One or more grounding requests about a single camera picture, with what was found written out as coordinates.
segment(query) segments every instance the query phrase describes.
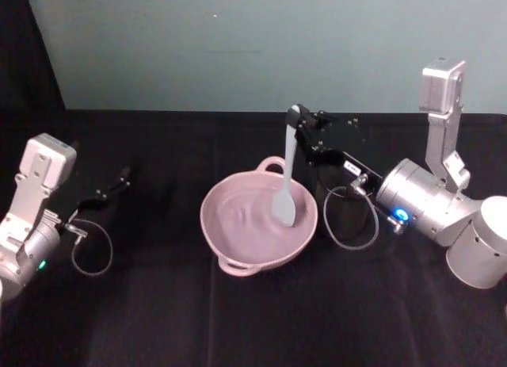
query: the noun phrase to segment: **pink ceramic pot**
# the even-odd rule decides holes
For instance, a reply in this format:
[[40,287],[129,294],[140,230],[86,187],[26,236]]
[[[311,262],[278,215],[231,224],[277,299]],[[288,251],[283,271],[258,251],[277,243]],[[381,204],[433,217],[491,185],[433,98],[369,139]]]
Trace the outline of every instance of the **pink ceramic pot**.
[[220,268],[236,277],[251,276],[292,260],[315,233],[315,199],[292,180],[295,224],[285,227],[271,215],[273,194],[283,175],[266,168],[284,168],[281,157],[268,157],[256,170],[233,174],[215,185],[200,207],[200,225]]

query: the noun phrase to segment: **bowl handle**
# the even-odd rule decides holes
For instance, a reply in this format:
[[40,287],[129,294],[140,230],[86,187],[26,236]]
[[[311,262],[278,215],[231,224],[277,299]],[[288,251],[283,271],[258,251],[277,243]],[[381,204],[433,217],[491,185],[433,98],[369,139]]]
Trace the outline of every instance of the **bowl handle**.
[[259,166],[257,166],[257,170],[266,170],[271,165],[278,165],[282,168],[282,170],[285,169],[285,160],[281,157],[278,157],[277,155],[272,155],[271,157],[268,157],[267,159],[264,159]]
[[260,266],[239,265],[238,263],[219,257],[220,269],[232,276],[247,277],[261,271]]

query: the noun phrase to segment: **black tablecloth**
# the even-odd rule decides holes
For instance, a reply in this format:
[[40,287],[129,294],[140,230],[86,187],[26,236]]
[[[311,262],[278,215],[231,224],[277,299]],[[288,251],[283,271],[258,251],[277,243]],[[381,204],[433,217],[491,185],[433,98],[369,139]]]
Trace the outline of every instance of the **black tablecloth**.
[[[393,160],[424,164],[420,114],[359,115]],[[0,208],[6,212],[25,142],[48,132],[78,140],[61,213],[135,165],[132,188],[88,214],[108,228],[112,269],[79,275],[60,256],[5,304],[0,364],[15,365],[459,365],[507,363],[507,284],[471,289],[454,278],[445,249],[381,223],[375,245],[347,252],[316,235],[279,269],[239,279],[223,273],[200,231],[200,203],[226,176],[283,155],[281,113],[2,113]],[[462,118],[459,153],[467,194],[505,195],[507,118]],[[313,190],[296,156],[294,176]]]

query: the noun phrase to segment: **blue led light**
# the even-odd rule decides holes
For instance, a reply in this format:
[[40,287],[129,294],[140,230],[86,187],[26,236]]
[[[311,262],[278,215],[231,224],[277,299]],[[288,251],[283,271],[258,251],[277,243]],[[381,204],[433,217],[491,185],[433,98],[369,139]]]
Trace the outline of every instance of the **blue led light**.
[[398,220],[406,222],[409,219],[409,214],[403,208],[395,209],[395,216]]

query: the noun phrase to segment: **wall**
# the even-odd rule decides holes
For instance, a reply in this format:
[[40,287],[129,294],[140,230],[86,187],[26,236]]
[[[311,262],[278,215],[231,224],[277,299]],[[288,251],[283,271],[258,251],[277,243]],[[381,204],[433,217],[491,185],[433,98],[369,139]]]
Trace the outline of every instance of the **wall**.
[[487,113],[507,113],[505,1],[30,0],[71,109],[415,112],[450,56]]

